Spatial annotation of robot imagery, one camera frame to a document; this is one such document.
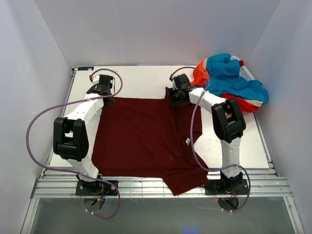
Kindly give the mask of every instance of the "pile of clothes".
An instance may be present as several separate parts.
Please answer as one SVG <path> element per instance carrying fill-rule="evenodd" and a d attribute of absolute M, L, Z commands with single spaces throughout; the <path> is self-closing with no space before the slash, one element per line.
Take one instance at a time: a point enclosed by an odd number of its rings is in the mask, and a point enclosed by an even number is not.
<path fill-rule="evenodd" d="M 203 71 L 207 78 L 198 70 L 193 71 L 194 81 L 218 97 L 238 100 L 243 112 L 254 112 L 269 100 L 269 93 L 258 80 L 246 80 L 239 75 L 243 61 L 231 60 L 230 54 L 211 56 L 203 60 L 197 68 Z"/>

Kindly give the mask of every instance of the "white table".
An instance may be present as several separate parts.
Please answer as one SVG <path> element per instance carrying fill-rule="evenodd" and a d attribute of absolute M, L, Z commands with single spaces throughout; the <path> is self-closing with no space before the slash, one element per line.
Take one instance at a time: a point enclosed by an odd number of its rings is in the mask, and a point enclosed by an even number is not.
<path fill-rule="evenodd" d="M 154 98 L 165 97 L 165 87 L 171 87 L 170 74 L 181 66 L 108 66 L 106 68 L 117 71 L 123 79 L 123 89 L 117 95 L 122 98 Z M 104 67 L 94 67 L 94 71 Z M 91 87 L 89 75 L 93 71 L 77 71 L 68 101 L 83 99 L 86 91 Z M 177 73 L 185 73 L 193 80 L 193 70 L 183 69 Z M 116 78 L 116 90 L 120 87 L 120 81 Z M 78 104 L 67 106 L 65 115 L 73 111 Z M 93 151 L 95 136 L 101 111 L 95 115 L 87 126 L 89 138 L 89 154 Z M 219 168 L 222 165 L 221 144 L 215 135 L 212 116 L 209 112 L 201 110 L 203 134 L 195 143 L 195 150 L 206 162 L 209 168 Z M 244 113 L 246 130 L 240 144 L 240 165 L 248 169 L 268 168 L 267 157 L 262 145 L 261 137 L 253 114 Z M 53 154 L 50 166 L 71 167 L 71 164 L 60 156 Z"/>

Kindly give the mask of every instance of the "white plastic basket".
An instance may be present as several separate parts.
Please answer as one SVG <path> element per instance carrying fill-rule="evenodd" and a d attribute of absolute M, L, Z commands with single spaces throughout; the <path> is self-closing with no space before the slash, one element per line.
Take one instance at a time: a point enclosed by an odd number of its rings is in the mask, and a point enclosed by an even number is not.
<path fill-rule="evenodd" d="M 240 60 L 238 57 L 232 55 L 231 60 L 234 60 L 234 59 Z M 239 75 L 241 77 L 245 78 L 246 80 L 253 80 L 253 79 L 255 79 L 252 76 L 252 74 L 250 73 L 250 71 L 248 71 L 246 66 L 240 67 Z"/>

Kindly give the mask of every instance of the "maroon cloth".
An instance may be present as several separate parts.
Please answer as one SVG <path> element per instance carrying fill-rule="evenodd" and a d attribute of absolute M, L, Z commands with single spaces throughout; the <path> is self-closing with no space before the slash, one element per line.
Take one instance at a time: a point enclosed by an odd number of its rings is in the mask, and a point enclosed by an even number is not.
<path fill-rule="evenodd" d="M 174 195 L 208 183 L 207 172 L 197 165 L 191 144 L 186 143 L 193 104 L 172 108 L 167 91 L 165 99 L 115 101 L 102 109 L 92 154 L 103 176 L 160 177 Z M 198 108 L 194 141 L 201 134 Z"/>

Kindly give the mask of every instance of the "electrical wire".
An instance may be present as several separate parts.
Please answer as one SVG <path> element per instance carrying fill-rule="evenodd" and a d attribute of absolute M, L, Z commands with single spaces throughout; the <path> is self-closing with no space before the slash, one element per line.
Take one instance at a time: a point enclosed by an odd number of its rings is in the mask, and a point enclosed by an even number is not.
<path fill-rule="evenodd" d="M 28 154 L 29 154 L 29 156 L 31 157 L 31 159 L 32 159 L 38 166 L 40 166 L 40 167 L 43 167 L 43 168 L 45 168 L 45 169 L 47 169 L 47 170 L 51 170 L 51 171 L 74 173 L 74 174 L 76 174 L 76 175 L 84 176 L 85 178 L 92 179 L 92 180 L 96 180 L 96 181 L 99 181 L 99 182 L 102 182 L 102 183 L 107 183 L 107 184 L 113 186 L 113 187 L 116 189 L 116 191 L 117 191 L 117 195 L 118 195 L 118 205 L 117 205 L 117 208 L 116 208 L 115 212 L 114 212 L 111 216 L 103 216 L 103 215 L 101 215 L 101 214 L 97 214 L 97 213 L 95 213 L 95 212 L 92 212 L 92 211 L 88 211 L 88 210 L 87 210 L 87 211 L 90 212 L 91 214 L 96 215 L 96 216 L 98 216 L 98 217 L 101 217 L 101 218 L 103 218 L 103 219 L 110 219 L 110 218 L 114 217 L 114 216 L 117 214 L 117 212 L 118 212 L 118 210 L 119 210 L 119 207 L 120 207 L 120 192 L 119 192 L 119 190 L 118 190 L 118 187 L 117 187 L 115 184 L 113 184 L 113 183 L 111 183 L 111 182 L 109 182 L 109 181 L 107 181 L 107 180 L 98 179 L 98 178 L 93 178 L 93 177 L 91 177 L 91 176 L 88 176 L 88 175 L 85 175 L 85 174 L 82 174 L 82 173 L 79 173 L 79 172 L 76 172 L 76 171 L 73 171 L 73 170 L 59 169 L 59 168 L 54 168 L 54 167 L 46 166 L 46 165 L 40 163 L 40 162 L 35 158 L 35 156 L 33 155 L 32 151 L 31 151 L 31 149 L 30 149 L 30 143 L 29 143 L 29 135 L 30 135 L 31 127 L 33 126 L 33 124 L 35 123 L 35 121 L 36 121 L 40 116 L 42 116 L 44 113 L 46 113 L 46 112 L 48 112 L 48 111 L 51 111 L 51 110 L 53 110 L 53 109 L 59 108 L 59 107 L 68 106 L 68 105 L 72 105 L 72 104 L 76 104 L 76 103 L 81 103 L 81 102 L 86 102 L 86 101 L 95 100 L 95 99 L 101 99 L 101 98 L 111 98 L 111 97 L 116 96 L 116 95 L 121 91 L 122 86 L 123 86 L 123 81 L 122 81 L 121 76 L 120 76 L 117 72 L 115 72 L 115 71 L 113 71 L 113 70 L 111 70 L 111 69 L 108 69 L 108 68 L 101 68 L 101 69 L 98 69 L 98 70 L 94 71 L 94 72 L 90 75 L 90 77 L 93 77 L 93 75 L 94 75 L 95 73 L 99 72 L 99 71 L 109 71 L 109 72 L 112 72 L 112 73 L 114 73 L 114 74 L 120 79 L 120 88 L 117 90 L 117 92 L 114 93 L 114 94 L 112 94 L 112 95 L 100 96 L 100 97 L 93 97 L 93 98 L 90 98 L 90 99 L 82 99 L 82 100 L 72 101 L 72 102 L 68 102 L 68 103 L 65 103 L 65 104 L 60 104 L 60 105 L 52 106 L 52 107 L 50 107 L 50 108 L 47 108 L 47 109 L 41 111 L 39 114 L 37 114 L 37 115 L 33 118 L 33 120 L 32 120 L 32 121 L 30 122 L 30 124 L 28 125 L 27 131 L 26 131 L 26 147 L 27 147 L 27 151 L 28 151 Z"/>
<path fill-rule="evenodd" d="M 200 69 L 196 68 L 196 67 L 191 67 L 191 66 L 185 66 L 185 67 L 180 67 L 178 69 L 176 69 L 171 75 L 170 75 L 170 78 L 172 78 L 172 76 L 182 70 L 182 69 L 186 69 L 186 68 L 191 68 L 191 69 L 194 69 L 194 70 L 197 70 L 199 72 L 201 72 L 206 78 L 207 78 L 207 86 L 206 88 L 204 89 L 205 91 L 208 90 L 209 86 L 210 86 L 210 80 L 209 80 L 209 77 L 203 72 L 201 71 Z M 193 113 L 192 113 L 192 118 L 191 118 L 191 127 L 190 127 L 190 140 L 191 140 L 191 147 L 192 147 L 192 152 L 193 152 L 193 156 L 195 158 L 195 161 L 196 163 L 200 166 L 201 169 L 203 169 L 204 171 L 207 171 L 207 172 L 219 172 L 219 171 L 222 171 L 222 170 L 225 170 L 225 169 L 228 169 L 228 168 L 231 168 L 231 167 L 239 167 L 241 168 L 245 174 L 246 174 L 246 177 L 247 177 L 247 180 L 248 180 L 248 193 L 247 193 L 247 196 L 246 196 L 246 199 L 245 201 L 243 202 L 243 204 L 238 207 L 236 210 L 225 210 L 227 212 L 237 212 L 237 211 L 240 211 L 247 203 L 248 201 L 248 198 L 250 196 L 250 191 L 251 191 L 251 181 L 250 181 L 250 177 L 246 171 L 246 169 L 244 167 L 242 167 L 241 165 L 237 165 L 237 164 L 231 164 L 231 165 L 228 165 L 228 166 L 225 166 L 225 167 L 222 167 L 222 168 L 217 168 L 217 169 L 208 169 L 208 168 L 205 168 L 203 165 L 201 165 L 201 163 L 199 162 L 198 158 L 197 158 L 197 155 L 196 155 L 196 152 L 195 152 L 195 148 L 194 148 L 194 139 L 193 139 L 193 124 L 194 124 L 194 118 L 195 118 L 195 113 L 196 113 L 196 109 L 198 108 L 199 106 L 199 103 L 202 99 L 202 97 L 204 96 L 205 92 L 202 92 L 201 95 L 199 96 L 199 99 L 197 101 L 197 103 L 195 104 L 195 107 L 194 107 L 194 110 L 193 110 Z M 205 207 L 199 207 L 197 206 L 198 208 L 201 208 L 201 209 L 205 209 L 205 210 L 220 210 L 220 209 L 215 209 L 215 208 L 205 208 Z"/>

